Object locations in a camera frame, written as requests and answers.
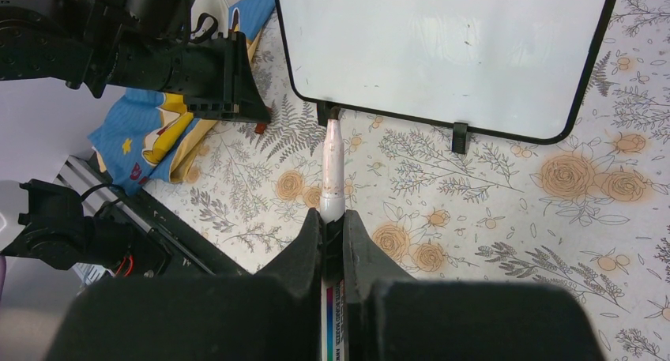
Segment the tablecloth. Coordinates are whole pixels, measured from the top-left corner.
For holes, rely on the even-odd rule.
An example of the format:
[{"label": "tablecloth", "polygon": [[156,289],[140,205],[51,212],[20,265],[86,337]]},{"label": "tablecloth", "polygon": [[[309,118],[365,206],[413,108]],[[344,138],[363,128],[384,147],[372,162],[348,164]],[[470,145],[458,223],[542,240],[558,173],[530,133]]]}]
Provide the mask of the tablecloth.
[{"label": "tablecloth", "polygon": [[[670,0],[617,0],[605,37],[557,145],[476,135],[458,156],[450,130],[346,111],[347,205],[417,278],[559,285],[607,359],[670,361]],[[291,90],[276,14],[254,63],[265,134],[222,122],[185,183],[146,186],[251,272],[318,206],[325,133]]]}]

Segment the white board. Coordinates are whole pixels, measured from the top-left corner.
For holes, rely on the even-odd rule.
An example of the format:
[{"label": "white board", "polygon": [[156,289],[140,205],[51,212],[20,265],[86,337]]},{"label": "white board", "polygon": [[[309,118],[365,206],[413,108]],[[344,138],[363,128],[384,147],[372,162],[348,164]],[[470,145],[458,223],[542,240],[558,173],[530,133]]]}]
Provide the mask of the white board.
[{"label": "white board", "polygon": [[303,99],[544,143],[572,127],[605,3],[277,0]]}]

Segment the red wire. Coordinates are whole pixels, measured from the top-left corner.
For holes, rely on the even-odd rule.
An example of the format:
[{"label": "red wire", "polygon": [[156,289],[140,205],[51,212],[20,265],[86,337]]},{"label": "red wire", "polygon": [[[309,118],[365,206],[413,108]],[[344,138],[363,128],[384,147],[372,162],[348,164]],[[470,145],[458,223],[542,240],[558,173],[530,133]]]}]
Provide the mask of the red wire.
[{"label": "red wire", "polygon": [[124,258],[123,258],[123,261],[121,261],[121,265],[119,265],[119,268],[116,269],[116,272],[114,273],[115,276],[117,276],[117,275],[119,274],[119,272],[121,271],[121,269],[123,268],[123,266],[124,266],[125,264],[126,264],[126,258],[124,257]]},{"label": "red wire", "polygon": [[130,266],[128,266],[128,271],[126,271],[126,274],[123,274],[123,276],[129,276],[130,272],[133,271],[133,266],[135,265],[135,261],[133,260],[133,255],[130,255]]}]

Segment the marker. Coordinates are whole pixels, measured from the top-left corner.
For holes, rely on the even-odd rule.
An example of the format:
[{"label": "marker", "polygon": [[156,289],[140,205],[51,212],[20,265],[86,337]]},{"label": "marker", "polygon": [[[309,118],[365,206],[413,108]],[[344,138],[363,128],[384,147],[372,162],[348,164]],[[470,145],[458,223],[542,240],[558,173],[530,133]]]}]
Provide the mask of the marker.
[{"label": "marker", "polygon": [[340,109],[332,108],[323,141],[323,180],[319,212],[325,225],[322,270],[322,359],[344,360],[344,142]]}]

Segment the table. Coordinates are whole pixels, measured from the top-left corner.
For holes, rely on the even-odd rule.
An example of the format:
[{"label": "table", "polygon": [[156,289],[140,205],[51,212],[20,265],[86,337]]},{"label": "table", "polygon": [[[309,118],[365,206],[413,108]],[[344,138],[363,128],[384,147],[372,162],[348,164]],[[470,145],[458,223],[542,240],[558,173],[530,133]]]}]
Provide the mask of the table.
[{"label": "table", "polygon": [[[461,157],[450,130],[346,111],[348,207],[417,278],[557,284],[608,359],[670,360],[668,61],[670,0],[618,0],[577,125],[557,145],[474,136]],[[276,15],[254,63],[273,109],[265,134],[222,122],[185,183],[146,187],[251,272],[318,206],[325,133],[291,90]]]}]

